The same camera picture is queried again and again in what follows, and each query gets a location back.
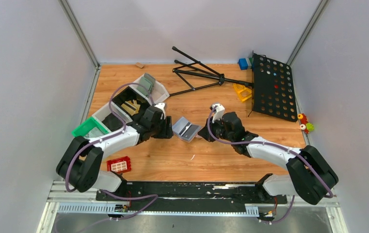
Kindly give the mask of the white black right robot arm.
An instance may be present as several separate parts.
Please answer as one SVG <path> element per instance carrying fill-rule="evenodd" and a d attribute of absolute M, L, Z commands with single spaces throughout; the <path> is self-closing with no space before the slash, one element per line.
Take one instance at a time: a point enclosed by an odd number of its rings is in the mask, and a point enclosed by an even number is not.
<path fill-rule="evenodd" d="M 314 146 L 291 148 L 268 141 L 247 131 L 235 112 L 226 113 L 219 120 L 209 117 L 198 135 L 209 142 L 231 145 L 238 154 L 285 169 L 287 175 L 271 174 L 262 180 L 269 196 L 298 195 L 312 205 L 334 196 L 332 188 L 338 183 L 338 176 Z"/>

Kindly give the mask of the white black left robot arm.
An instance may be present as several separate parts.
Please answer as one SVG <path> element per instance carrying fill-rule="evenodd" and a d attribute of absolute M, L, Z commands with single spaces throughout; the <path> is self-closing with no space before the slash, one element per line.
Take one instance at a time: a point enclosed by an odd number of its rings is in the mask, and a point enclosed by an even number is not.
<path fill-rule="evenodd" d="M 172 118 L 165 110 L 166 103 L 157 103 L 114 132 L 90 139 L 74 137 L 56 167 L 56 173 L 66 182 L 67 191 L 85 192 L 90 188 L 117 191 L 123 179 L 115 172 L 101 170 L 102 161 L 150 138 L 171 138 Z"/>

